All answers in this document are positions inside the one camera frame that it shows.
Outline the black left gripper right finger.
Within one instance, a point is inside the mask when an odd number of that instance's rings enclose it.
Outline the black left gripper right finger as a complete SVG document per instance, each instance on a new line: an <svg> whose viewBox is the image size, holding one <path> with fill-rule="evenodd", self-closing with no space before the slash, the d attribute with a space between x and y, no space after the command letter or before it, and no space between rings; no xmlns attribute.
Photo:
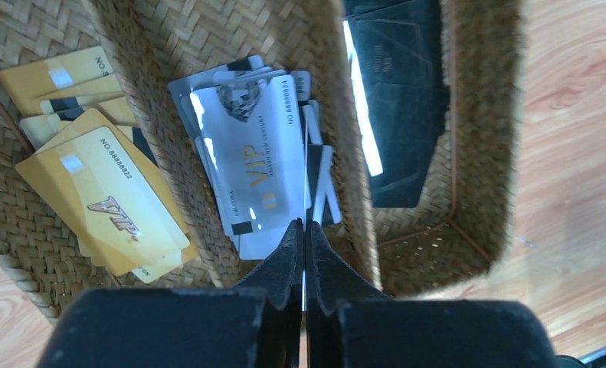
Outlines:
<svg viewBox="0 0 606 368"><path fill-rule="evenodd" d="M311 367L554 367L535 314L511 301L397 301L356 273L319 224L305 233Z"/></svg>

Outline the silver VIP credit card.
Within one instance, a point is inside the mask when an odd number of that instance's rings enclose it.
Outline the silver VIP credit card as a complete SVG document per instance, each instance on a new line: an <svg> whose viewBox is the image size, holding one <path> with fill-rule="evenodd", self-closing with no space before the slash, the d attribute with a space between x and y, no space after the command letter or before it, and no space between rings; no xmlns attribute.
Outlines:
<svg viewBox="0 0 606 368"><path fill-rule="evenodd" d="M200 88L180 104L197 131L230 236L282 228L305 215L309 191L291 75Z"/></svg>

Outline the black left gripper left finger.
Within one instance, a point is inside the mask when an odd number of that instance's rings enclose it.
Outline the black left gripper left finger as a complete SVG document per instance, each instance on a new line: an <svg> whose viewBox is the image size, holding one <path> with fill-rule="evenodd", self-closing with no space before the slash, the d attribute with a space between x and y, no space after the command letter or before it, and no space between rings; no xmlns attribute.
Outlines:
<svg viewBox="0 0 606 368"><path fill-rule="evenodd" d="M60 318L40 367L296 367L303 223L230 288L97 288Z"/></svg>

